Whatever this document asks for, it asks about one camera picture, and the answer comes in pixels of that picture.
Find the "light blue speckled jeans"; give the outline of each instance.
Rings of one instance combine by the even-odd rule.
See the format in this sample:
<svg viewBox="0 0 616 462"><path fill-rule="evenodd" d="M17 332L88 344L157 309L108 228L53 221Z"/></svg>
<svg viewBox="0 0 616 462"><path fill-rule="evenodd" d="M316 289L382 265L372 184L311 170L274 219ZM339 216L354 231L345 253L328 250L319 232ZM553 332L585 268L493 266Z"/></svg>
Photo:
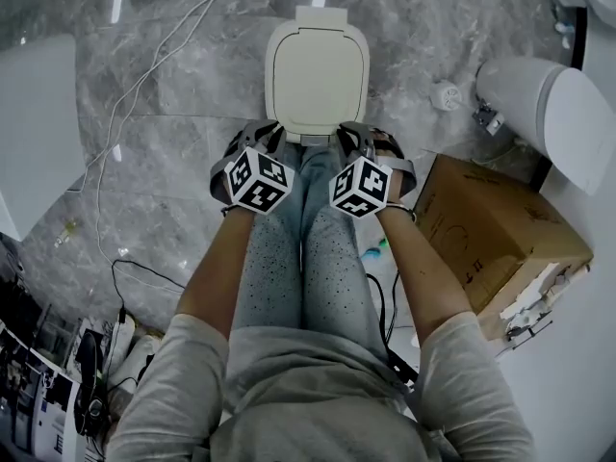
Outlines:
<svg viewBox="0 0 616 462"><path fill-rule="evenodd" d="M233 327L303 328L350 339L384 362L387 352L350 217L329 206L335 151L288 144L293 191L255 219Z"/></svg>

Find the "black device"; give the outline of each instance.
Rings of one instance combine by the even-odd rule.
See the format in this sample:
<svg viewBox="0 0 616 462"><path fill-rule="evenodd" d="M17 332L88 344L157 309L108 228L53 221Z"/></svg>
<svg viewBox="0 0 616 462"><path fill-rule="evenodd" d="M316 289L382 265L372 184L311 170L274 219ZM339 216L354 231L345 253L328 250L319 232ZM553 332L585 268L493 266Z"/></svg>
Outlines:
<svg viewBox="0 0 616 462"><path fill-rule="evenodd" d="M0 320L28 347L34 343L42 308L19 284L0 279Z"/></svg>
<svg viewBox="0 0 616 462"><path fill-rule="evenodd" d="M77 433L96 436L107 419L107 392L102 381L103 353L94 332L87 330L79 345L82 383L75 399Z"/></svg>

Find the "bathroom floor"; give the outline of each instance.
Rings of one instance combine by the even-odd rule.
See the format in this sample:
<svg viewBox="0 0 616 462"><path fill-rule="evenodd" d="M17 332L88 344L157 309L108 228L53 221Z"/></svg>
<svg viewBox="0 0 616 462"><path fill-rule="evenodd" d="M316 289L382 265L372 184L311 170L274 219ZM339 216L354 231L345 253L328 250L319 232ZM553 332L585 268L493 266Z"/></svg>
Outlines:
<svg viewBox="0 0 616 462"><path fill-rule="evenodd" d="M111 24L113 1L0 0L0 49L58 33L76 38L77 106L87 161L105 145L114 103L199 0L122 0L119 21ZM310 2L218 0L188 46L145 82L119 142L122 159L110 156L102 181L101 247L111 259L124 256L188 281L221 221L220 206L208 192L210 166L248 120L265 116L268 40L276 26L295 16L296 5ZM434 110L432 83L450 80L471 102L475 74L486 60L562 56L551 0L327 0L327 5L347 8L350 23L365 34L371 51L366 121L397 135L415 163L420 187L437 152L485 161L512 145L507 133L493 139L481 132L466 109ZM515 148L489 166L527 181L537 161L532 150ZM62 196L17 246L33 296L49 300L70 320L112 319L119 307L94 232L99 174L93 166L84 191ZM409 204L418 193L409 195ZM55 247L71 221L77 223L74 233ZM375 219L363 221L360 252L381 235ZM391 257L370 260L367 268L390 289ZM138 269L125 270L164 284ZM117 285L140 321L167 327L178 294L122 274ZM401 313L398 325L407 322L408 314Z"/></svg>

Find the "white toilet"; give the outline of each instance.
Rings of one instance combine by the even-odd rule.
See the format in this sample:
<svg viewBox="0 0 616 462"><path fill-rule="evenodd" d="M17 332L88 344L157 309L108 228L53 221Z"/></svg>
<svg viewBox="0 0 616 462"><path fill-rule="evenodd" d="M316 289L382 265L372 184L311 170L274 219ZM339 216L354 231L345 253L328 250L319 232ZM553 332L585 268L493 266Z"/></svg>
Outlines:
<svg viewBox="0 0 616 462"><path fill-rule="evenodd" d="M268 118L285 127L287 141L328 144L340 123L364 118L369 75L366 39L346 10L297 7L269 39Z"/></svg>
<svg viewBox="0 0 616 462"><path fill-rule="evenodd" d="M476 88L575 185L597 190L616 147L616 117L586 75L547 60L505 58L481 67Z"/></svg>

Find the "fiducial marker cube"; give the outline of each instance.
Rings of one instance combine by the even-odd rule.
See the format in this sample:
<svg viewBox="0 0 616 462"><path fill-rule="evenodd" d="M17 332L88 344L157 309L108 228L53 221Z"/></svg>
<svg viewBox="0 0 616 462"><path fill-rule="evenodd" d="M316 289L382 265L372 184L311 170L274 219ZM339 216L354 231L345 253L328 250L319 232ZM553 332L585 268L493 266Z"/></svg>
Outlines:
<svg viewBox="0 0 616 462"><path fill-rule="evenodd" d="M295 176L292 169L252 147L224 171L231 201L259 214L269 214L284 200Z"/></svg>
<svg viewBox="0 0 616 462"><path fill-rule="evenodd" d="M329 204L354 218L387 205L392 169L361 157L329 182Z"/></svg>

